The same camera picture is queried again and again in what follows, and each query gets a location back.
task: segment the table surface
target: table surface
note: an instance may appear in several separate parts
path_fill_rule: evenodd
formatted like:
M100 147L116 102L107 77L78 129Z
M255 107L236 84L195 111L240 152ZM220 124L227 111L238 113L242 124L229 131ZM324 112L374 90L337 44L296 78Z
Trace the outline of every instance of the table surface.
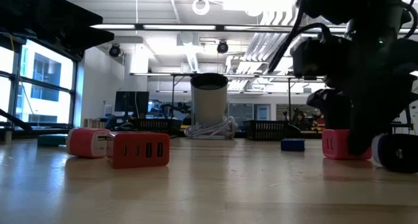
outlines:
M167 167L0 146L0 223L418 223L418 177L279 142L172 140Z

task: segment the window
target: window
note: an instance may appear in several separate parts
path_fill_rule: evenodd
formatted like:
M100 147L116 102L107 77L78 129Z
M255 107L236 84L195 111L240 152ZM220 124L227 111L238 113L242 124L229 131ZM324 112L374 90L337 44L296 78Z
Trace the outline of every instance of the window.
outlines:
M10 97L10 80L7 78L0 77L0 109L7 112L8 110L8 99ZM5 122L6 118L0 116L0 121Z
M31 98L58 102L59 91L40 86L32 86Z
M254 118L254 105L253 104L229 104L229 115L235 119L238 127L243 130L243 122L246 120L252 120Z
M71 103L71 96L69 93L36 86L30 83L24 83L24 89L22 88L22 83L19 83L18 93L21 94L18 94L16 117L19 115L19 118L24 122L69 122Z
M28 122L37 123L57 123L58 116L45 116L45 115L29 115Z
M29 40L22 47L21 76L71 89L72 69L70 59L35 42Z
M31 123L69 123L73 62L37 43L22 46L16 117Z
M13 56L13 51L0 47L0 71L12 72Z

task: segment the ceiling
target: ceiling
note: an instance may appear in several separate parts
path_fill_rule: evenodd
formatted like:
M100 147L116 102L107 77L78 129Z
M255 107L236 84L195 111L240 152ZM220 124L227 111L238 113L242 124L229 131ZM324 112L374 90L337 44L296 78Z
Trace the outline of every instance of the ceiling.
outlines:
M104 23L136 23L136 0L68 0L101 15ZM210 10L201 16L192 9L194 0L174 0L178 20L170 0L138 0L137 23L182 24L256 24L257 17L243 11L223 10L223 6L210 3Z
M223 10L222 0L210 0L210 9L205 15L198 15L193 11L194 0L68 0L87 10L90 10L104 18L107 24L261 24L263 15L249 16L244 11ZM285 12L285 16L293 18L295 9L292 4L278 5ZM315 20L307 18L305 24L312 22L324 22L321 18ZM285 25L291 24L288 19ZM151 68L158 67L179 67L181 63L187 62L185 54L173 54L177 46L177 35L179 32L166 31L115 31L118 37L142 37L148 48L154 54L150 59ZM226 40L230 53L245 53L255 33L217 33L198 32L199 44L204 44L204 51L197 53L199 63L223 63L227 54L217 54L216 47L219 40ZM135 50L131 43L121 44L121 47L128 52ZM105 44L102 48L109 48L111 44Z

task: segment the teal object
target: teal object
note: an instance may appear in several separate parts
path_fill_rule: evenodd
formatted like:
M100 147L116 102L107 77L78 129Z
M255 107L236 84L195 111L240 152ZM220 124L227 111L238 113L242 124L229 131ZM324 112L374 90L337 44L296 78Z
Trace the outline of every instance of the teal object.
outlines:
M38 146L59 146L65 145L67 135L41 135L38 136Z

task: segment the red block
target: red block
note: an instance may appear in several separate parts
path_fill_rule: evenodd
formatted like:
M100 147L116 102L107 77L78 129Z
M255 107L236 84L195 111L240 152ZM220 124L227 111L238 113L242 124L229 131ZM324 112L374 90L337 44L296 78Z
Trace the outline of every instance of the red block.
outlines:
M170 161L170 136L164 133L111 132L107 157L113 168L165 166Z
M70 155L87 158L106 156L107 129L71 129L67 137L67 152Z
M360 155L348 154L348 129L325 129L322 132L322 152L329 159L366 160L372 157L372 149Z

